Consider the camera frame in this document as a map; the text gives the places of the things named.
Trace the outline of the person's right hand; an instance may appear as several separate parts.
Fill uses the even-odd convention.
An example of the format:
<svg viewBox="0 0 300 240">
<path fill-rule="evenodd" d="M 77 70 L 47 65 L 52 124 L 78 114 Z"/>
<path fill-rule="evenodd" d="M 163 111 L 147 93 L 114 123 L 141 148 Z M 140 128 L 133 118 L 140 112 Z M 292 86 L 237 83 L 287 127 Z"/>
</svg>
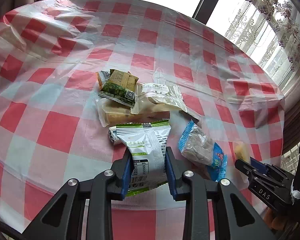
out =
<svg viewBox="0 0 300 240">
<path fill-rule="evenodd" d="M 263 221 L 270 229 L 274 230 L 283 231 L 295 225 L 295 223 L 289 217 L 280 216 L 269 207 L 266 209 Z"/>
</svg>

